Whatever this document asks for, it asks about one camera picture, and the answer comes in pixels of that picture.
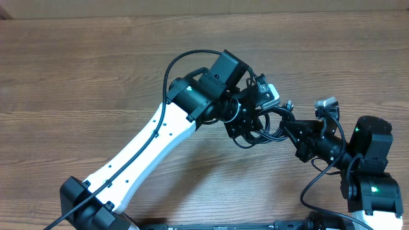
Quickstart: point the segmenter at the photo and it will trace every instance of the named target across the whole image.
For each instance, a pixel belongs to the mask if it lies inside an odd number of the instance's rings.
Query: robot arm
[[[152,131],[156,128],[160,118],[162,104],[150,119],[148,124],[101,169],[89,175],[84,181],[89,184],[88,190],[95,192],[120,167],[141,148]],[[132,196],[146,177],[167,156],[167,154],[196,131],[195,121],[186,120],[187,113],[176,104],[166,107],[165,118],[159,133],[150,145],[128,166],[108,188],[99,193],[96,198],[105,204],[110,201],[113,212],[121,214],[127,207]]]
[[[250,83],[240,91],[236,87],[245,72]],[[141,154],[111,181],[119,169],[127,165],[151,137],[161,117],[160,106],[149,123],[105,166],[89,175],[84,182],[71,177],[60,188],[63,215],[96,194],[83,207],[66,219],[76,229],[135,229],[122,215],[139,185],[161,160],[202,124],[214,119],[224,122],[230,137],[262,127],[256,107],[269,109],[279,103],[279,95],[264,75],[255,76],[251,68],[224,51],[210,69],[200,68],[172,82],[166,97],[166,111],[158,134]],[[100,190],[107,181],[108,186]]]
[[[247,79],[247,88],[240,91],[236,85],[245,72],[250,73],[250,78]],[[197,75],[201,75],[198,80],[194,78]],[[61,211],[63,214],[73,212],[66,219],[74,228],[138,229],[123,214],[135,191],[176,145],[190,137],[201,125],[212,121],[224,122],[229,137],[234,140],[242,136],[251,144],[249,147],[283,141],[289,137],[297,149],[296,156],[303,162],[318,156],[331,164],[341,155],[343,142],[334,135],[337,125],[323,116],[325,113],[339,119],[335,98],[316,104],[316,117],[322,118],[322,121],[297,121],[291,113],[291,103],[277,107],[280,103],[279,94],[265,76],[256,76],[247,64],[226,50],[210,69],[203,67],[175,79],[169,87],[166,103],[163,124],[156,137],[112,183],[86,205],[72,211],[110,181],[108,179],[141,150],[157,127],[162,105],[141,132],[110,162],[89,175],[84,182],[70,177],[61,186]],[[258,118],[267,116],[269,112],[282,116],[280,128],[274,134],[269,134],[270,125],[266,123],[263,126]],[[384,172],[386,155],[392,144],[392,127],[384,120],[376,118],[375,121],[372,118],[359,119],[355,130],[362,132],[354,133],[346,146],[346,153],[342,154],[335,167],[343,171],[341,190],[353,216],[373,229],[384,229],[379,223],[382,219],[389,223],[387,229],[398,230],[402,226],[401,194],[396,181]],[[259,134],[259,137],[254,137],[251,132]],[[362,159],[355,164],[355,156],[358,154],[362,155]],[[304,225],[325,227],[323,223],[311,217]],[[327,227],[334,228],[336,225],[331,222]],[[351,225],[348,228],[342,226],[340,229],[351,229]]]

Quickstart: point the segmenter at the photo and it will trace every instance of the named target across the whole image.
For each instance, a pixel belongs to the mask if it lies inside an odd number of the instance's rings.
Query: wooden table
[[[167,65],[192,49],[227,49],[265,73],[282,102],[293,101],[298,119],[313,119],[313,103],[336,96],[348,140],[360,116],[390,121],[387,171],[407,207],[407,11],[6,20],[0,229],[43,229],[59,217],[61,184],[71,175],[83,180],[140,131],[161,102]],[[186,57],[169,81],[215,58]],[[127,213],[170,224],[303,219],[310,210],[299,195],[317,171],[294,154],[290,141],[240,149],[222,124],[203,126],[146,179]],[[339,182],[324,177],[307,201],[347,213]]]

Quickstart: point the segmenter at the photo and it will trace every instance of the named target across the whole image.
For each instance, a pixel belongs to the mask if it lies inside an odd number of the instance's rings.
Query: wall
[[[0,0],[13,19],[405,10],[409,0]]]

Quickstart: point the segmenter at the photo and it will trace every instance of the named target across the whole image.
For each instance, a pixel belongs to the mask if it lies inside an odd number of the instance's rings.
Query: black cable
[[[138,226],[137,222],[130,216],[128,216],[126,213],[122,213],[122,215],[126,216],[132,223],[134,223],[136,226]]]
[[[365,223],[363,223],[362,221],[357,220],[357,219],[355,219],[355,218],[353,218],[353,217],[344,215],[344,214],[342,214],[342,213],[338,213],[338,212],[326,210],[326,209],[323,209],[323,208],[315,207],[315,206],[310,205],[310,204],[308,204],[308,203],[306,203],[306,202],[304,201],[305,193],[309,190],[309,188],[311,188],[311,186],[312,186],[314,183],[316,183],[326,172],[328,172],[328,170],[330,170],[330,169],[342,158],[342,156],[345,154],[346,140],[345,140],[344,130],[343,130],[343,128],[341,127],[341,124],[339,124],[339,122],[338,122],[334,117],[332,117],[331,115],[325,114],[325,116],[326,116],[327,118],[332,119],[332,120],[337,124],[339,133],[341,134],[341,139],[343,140],[343,145],[342,145],[342,148],[341,148],[341,151],[340,151],[340,154],[338,155],[338,157],[337,157],[330,165],[328,165],[328,167],[326,167],[321,173],[319,173],[319,175],[317,175],[317,176],[303,189],[303,191],[301,192],[301,195],[300,195],[300,201],[301,201],[301,203],[302,203],[305,207],[310,208],[310,209],[312,209],[312,210],[320,211],[320,212],[322,212],[322,213],[326,213],[326,214],[329,214],[329,215],[335,215],[335,216],[338,216],[338,217],[341,217],[341,218],[350,220],[350,221],[352,221],[352,222],[355,222],[355,223],[357,223],[357,224],[360,224],[360,225],[366,227],[368,230],[373,230],[372,227],[369,227],[367,224],[365,224]]]
[[[162,88],[162,112],[160,113],[160,119],[158,122],[158,125],[156,129],[153,131],[149,139],[145,142],[145,144],[138,150],[137,153],[126,163],[124,164],[114,175],[112,175],[100,188],[98,188],[95,192],[93,192],[89,197],[87,197],[85,200],[83,200],[81,203],[76,205],[74,208],[72,208],[70,211],[68,211],[66,214],[60,216],[58,219],[56,219],[53,223],[48,225],[44,230],[49,230],[55,227],[57,224],[59,224],[61,221],[65,220],[69,215],[71,215],[73,212],[77,211],[79,208],[84,206],[84,204],[88,203],[92,198],[94,198],[96,195],[98,195],[103,189],[108,187],[112,183],[112,181],[115,180],[145,149],[148,147],[150,142],[155,138],[155,136],[158,134],[158,131],[160,127],[162,126],[163,120],[165,118],[165,111],[166,111],[166,86],[167,86],[167,78],[169,76],[169,72],[171,71],[172,66],[182,57],[188,56],[189,54],[196,54],[196,53],[210,53],[210,54],[218,54],[221,55],[221,52],[216,51],[216,50],[191,50],[188,52],[184,52],[183,54],[180,54],[176,58],[173,59],[173,61],[169,64],[165,71],[164,75],[164,83],[163,83],[163,88]]]
[[[233,142],[234,142],[238,147],[240,147],[240,148],[242,148],[242,149],[245,149],[245,150],[247,150],[247,149],[249,149],[249,148],[255,146],[255,144],[251,144],[250,146],[242,146],[241,144],[238,144],[238,143],[237,143],[237,141],[236,141],[235,138],[233,138]]]
[[[363,159],[363,158],[364,158],[364,156],[362,154],[358,153],[352,158],[350,164],[348,164],[348,168],[346,170],[346,181],[347,181],[349,187],[351,187],[350,174],[351,174],[352,165],[358,159]]]
[[[218,119],[214,119],[213,121],[204,121],[203,124],[204,125],[212,125],[217,123],[219,120]]]
[[[268,113],[270,112],[274,112],[278,115],[281,116],[281,120],[283,121],[295,121],[295,117],[294,114],[290,111],[288,111],[287,109],[285,109],[284,107],[272,107],[268,110],[256,110],[256,116],[264,116],[265,117],[265,125],[264,128],[255,131],[255,134],[258,134],[257,137],[255,137],[251,132],[248,132],[246,134],[243,134],[242,137],[244,139],[244,141],[246,141],[247,143],[250,144],[250,146],[242,146],[241,144],[237,144],[235,140],[233,140],[235,142],[235,144],[240,147],[240,148],[251,148],[256,144],[266,144],[266,143],[270,143],[270,142],[281,142],[281,141],[285,141],[288,137],[285,135],[284,130],[279,127],[277,128],[277,130],[271,134],[270,133],[270,116],[268,115]]]
[[[322,170],[317,165],[315,165],[315,163],[314,163],[315,160],[324,160],[324,159],[321,159],[321,158],[317,157],[317,158],[314,158],[314,159],[311,160],[311,164],[313,165],[313,167],[316,170],[318,170],[319,172],[322,172]],[[332,175],[338,175],[340,173],[341,173],[340,171],[336,171],[336,172],[327,172],[325,174],[329,175],[329,176],[332,176]]]
[[[248,71],[250,77],[245,80],[245,83],[246,83],[247,87],[249,87],[249,86],[252,86],[253,83],[254,84],[256,83],[256,81],[254,80],[254,77],[256,77],[256,74],[253,72],[253,69],[251,67],[248,67],[247,71]]]

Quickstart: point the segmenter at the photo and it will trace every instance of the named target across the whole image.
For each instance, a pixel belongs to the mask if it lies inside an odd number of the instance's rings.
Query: wood grain
[[[406,10],[409,0],[1,0],[14,19]]]
[[[348,139],[360,116],[392,122],[387,170],[408,204],[407,11],[4,20],[0,229],[43,229],[57,218],[62,182],[83,180],[140,131],[161,101],[168,63],[191,49],[230,50],[265,73],[299,119],[336,96]],[[169,80],[215,58],[184,58]],[[170,224],[303,219],[299,194],[317,172],[294,153],[289,141],[239,149],[222,124],[204,126],[154,170],[127,213]],[[339,181],[323,178],[307,200],[346,213]]]

